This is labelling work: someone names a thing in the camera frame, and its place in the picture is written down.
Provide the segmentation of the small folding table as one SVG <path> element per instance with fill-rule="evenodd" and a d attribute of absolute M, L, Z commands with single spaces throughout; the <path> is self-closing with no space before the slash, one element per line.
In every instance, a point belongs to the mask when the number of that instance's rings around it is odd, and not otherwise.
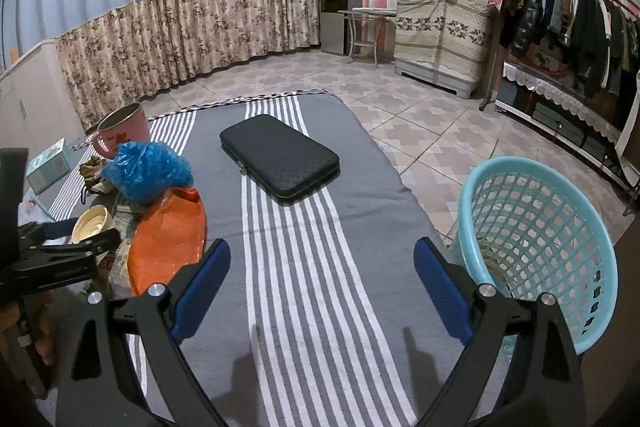
<path fill-rule="evenodd" d="M 350 62 L 356 60 L 358 51 L 365 51 L 378 66 L 378 41 L 386 28 L 396 18 L 395 8 L 357 7 L 349 10 L 340 10 L 347 23 L 349 44 L 347 57 Z"/>

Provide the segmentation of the clothes rack with garments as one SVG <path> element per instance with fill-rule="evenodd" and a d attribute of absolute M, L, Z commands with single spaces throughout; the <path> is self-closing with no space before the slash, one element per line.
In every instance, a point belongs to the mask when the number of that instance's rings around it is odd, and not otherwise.
<path fill-rule="evenodd" d="M 617 0 L 489 0 L 499 45 L 617 129 L 638 98 L 639 16 Z"/>

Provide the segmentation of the teal plastic basket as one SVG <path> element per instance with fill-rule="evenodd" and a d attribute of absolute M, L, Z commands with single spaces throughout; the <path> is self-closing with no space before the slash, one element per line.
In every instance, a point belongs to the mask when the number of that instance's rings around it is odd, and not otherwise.
<path fill-rule="evenodd" d="M 600 213 L 570 180 L 529 158 L 480 163 L 463 184 L 449 258 L 506 297 L 553 295 L 577 353 L 614 314 L 618 270 Z"/>

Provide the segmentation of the cream small bowl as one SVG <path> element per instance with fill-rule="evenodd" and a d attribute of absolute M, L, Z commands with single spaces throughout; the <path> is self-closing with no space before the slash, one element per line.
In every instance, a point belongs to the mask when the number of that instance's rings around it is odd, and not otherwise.
<path fill-rule="evenodd" d="M 113 227 L 113 218 L 104 205 L 94 205 L 77 219 L 72 235 L 73 244 L 79 244 Z"/>

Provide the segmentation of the grey water dispenser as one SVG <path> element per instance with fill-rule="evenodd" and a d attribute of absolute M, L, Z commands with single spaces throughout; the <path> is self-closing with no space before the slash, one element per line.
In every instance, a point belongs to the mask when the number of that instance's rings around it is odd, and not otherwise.
<path fill-rule="evenodd" d="M 347 10 L 359 8 L 362 0 L 320 0 L 320 48 L 327 54 L 348 54 L 350 31 Z"/>

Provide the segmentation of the orange snack bag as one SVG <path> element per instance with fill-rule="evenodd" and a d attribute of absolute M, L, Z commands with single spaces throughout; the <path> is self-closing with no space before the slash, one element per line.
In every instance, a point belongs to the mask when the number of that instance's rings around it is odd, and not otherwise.
<path fill-rule="evenodd" d="M 132 294 L 140 296 L 155 283 L 168 284 L 184 265 L 198 263 L 205 240 L 206 213 L 198 190 L 166 190 L 131 241 L 127 268 Z"/>

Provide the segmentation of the beige snack packet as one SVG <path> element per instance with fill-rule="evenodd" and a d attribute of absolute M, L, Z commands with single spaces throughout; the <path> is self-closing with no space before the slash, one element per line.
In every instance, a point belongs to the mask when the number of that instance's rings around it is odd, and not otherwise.
<path fill-rule="evenodd" d="M 113 228 L 120 235 L 120 244 L 108 255 L 107 286 L 115 299 L 134 295 L 130 283 L 128 258 L 132 240 L 144 215 L 145 208 L 131 204 L 117 204 L 113 215 Z"/>

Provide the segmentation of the low bench with lace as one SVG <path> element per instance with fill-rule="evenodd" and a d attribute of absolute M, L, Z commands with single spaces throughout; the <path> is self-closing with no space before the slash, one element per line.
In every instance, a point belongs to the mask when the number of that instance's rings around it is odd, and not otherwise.
<path fill-rule="evenodd" d="M 629 206 L 639 202 L 639 173 L 623 157 L 623 132 L 588 108 L 586 100 L 524 64 L 506 62 L 496 109 L 537 128 L 615 182 Z"/>

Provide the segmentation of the pink enamel mug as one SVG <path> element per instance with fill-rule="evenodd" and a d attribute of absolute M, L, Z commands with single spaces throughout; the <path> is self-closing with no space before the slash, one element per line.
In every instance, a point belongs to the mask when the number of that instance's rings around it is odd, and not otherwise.
<path fill-rule="evenodd" d="M 150 141 L 150 126 L 139 102 L 106 115 L 91 136 L 93 150 L 107 160 L 116 156 L 122 143 Z"/>

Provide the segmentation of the white cabinet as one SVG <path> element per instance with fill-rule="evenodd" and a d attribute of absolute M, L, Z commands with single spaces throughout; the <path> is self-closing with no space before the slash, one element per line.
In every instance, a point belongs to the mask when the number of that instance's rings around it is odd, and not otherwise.
<path fill-rule="evenodd" d="M 28 158 L 58 139 L 85 135 L 63 78 L 53 39 L 43 40 L 1 74 L 1 147 Z"/>

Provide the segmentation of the teal tissue box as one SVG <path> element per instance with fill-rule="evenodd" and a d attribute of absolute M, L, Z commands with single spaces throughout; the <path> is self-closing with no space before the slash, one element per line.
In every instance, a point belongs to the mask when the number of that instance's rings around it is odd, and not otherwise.
<path fill-rule="evenodd" d="M 26 170 L 29 187 L 35 195 L 46 191 L 70 172 L 71 162 L 70 147 L 61 138 L 29 162 Z"/>

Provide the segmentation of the brown wrapper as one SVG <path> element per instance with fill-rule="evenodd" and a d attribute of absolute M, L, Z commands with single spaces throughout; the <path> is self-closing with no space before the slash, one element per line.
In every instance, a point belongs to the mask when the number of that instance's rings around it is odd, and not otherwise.
<path fill-rule="evenodd" d="M 114 184 L 102 176 L 102 169 L 107 165 L 107 160 L 91 156 L 88 161 L 79 165 L 78 172 L 81 176 L 82 188 L 80 190 L 80 202 L 85 204 L 90 194 L 107 195 L 115 190 Z"/>

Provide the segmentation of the blue plastic bag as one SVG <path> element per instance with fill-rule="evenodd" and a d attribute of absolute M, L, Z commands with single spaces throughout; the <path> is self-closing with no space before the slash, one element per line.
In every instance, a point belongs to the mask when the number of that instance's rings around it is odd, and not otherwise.
<path fill-rule="evenodd" d="M 126 201 L 139 205 L 151 205 L 168 189 L 193 184 L 191 164 L 163 142 L 122 143 L 101 177 Z"/>

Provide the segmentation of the cloth covered chest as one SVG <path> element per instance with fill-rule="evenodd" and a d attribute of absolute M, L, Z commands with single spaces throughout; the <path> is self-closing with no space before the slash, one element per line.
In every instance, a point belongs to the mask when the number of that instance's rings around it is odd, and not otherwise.
<path fill-rule="evenodd" d="M 397 0 L 395 71 L 469 99 L 485 75 L 492 24 L 486 0 Z"/>

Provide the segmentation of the black zip case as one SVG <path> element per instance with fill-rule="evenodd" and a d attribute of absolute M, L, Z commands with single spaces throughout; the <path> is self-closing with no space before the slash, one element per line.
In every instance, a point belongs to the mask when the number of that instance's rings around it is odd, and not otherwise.
<path fill-rule="evenodd" d="M 306 198 L 340 174 L 336 153 L 268 114 L 234 124 L 219 138 L 242 172 L 281 203 Z"/>

